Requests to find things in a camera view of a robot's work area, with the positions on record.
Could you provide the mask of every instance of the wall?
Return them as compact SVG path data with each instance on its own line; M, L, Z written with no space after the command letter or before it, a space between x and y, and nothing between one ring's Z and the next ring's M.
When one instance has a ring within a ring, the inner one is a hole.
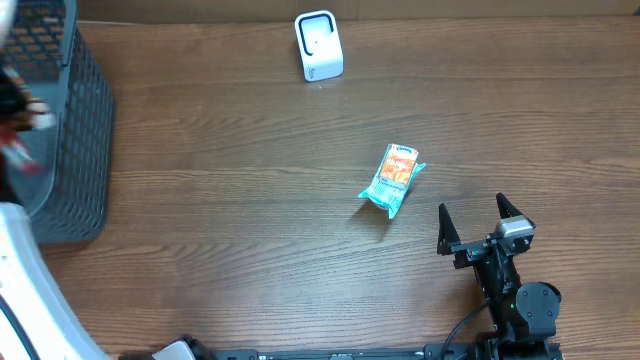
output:
M640 0L77 0L80 19L128 23L293 21L331 10L339 20L631 15Z

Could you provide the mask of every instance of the snack bag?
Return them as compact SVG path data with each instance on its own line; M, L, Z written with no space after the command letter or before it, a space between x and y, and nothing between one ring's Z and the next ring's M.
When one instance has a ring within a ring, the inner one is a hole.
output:
M411 181L427 164L416 164L418 151L407 146L389 144L387 152L371 180L371 185L358 195L377 207L389 211L393 219L404 200Z

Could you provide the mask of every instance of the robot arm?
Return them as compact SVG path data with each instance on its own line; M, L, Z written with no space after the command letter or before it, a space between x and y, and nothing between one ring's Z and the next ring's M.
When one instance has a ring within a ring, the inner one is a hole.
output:
M456 269L473 267L486 300L483 308L489 308L495 327L478 334L476 343L461 352L477 360L560 359L559 346L548 342L556 334L560 292L548 283L522 284L513 261L531 247L536 226L503 194L496 200L500 221L494 232L468 243L460 242L447 208L440 205L438 254L454 255ZM431 353L444 359L449 340L444 347L431 347Z
M0 203L0 307L6 359L109 358L69 308L40 256L29 217L12 203Z

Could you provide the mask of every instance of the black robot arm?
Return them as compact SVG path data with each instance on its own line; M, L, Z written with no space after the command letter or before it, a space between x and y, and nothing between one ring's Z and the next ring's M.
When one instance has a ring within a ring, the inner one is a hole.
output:
M535 224L502 193L496 199L501 219L495 230L483 240L464 244L446 206L441 204L439 208L438 254L454 255L456 269L473 267L494 321L494 331L478 334L475 344L464 350L463 358L559 360L559 346L550 346L548 338L556 334L560 292L547 283L521 284L513 262L516 255L531 247ZM434 359L446 359L447 354L460 359L460 351L449 350L448 346L448 342L427 346L425 352Z

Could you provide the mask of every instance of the basket handle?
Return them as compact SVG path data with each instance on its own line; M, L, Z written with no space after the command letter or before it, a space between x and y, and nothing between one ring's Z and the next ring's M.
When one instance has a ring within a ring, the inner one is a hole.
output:
M76 21L78 20L78 7L75 0L64 0L64 38L62 40L62 66L68 66L73 53L73 38L76 33Z

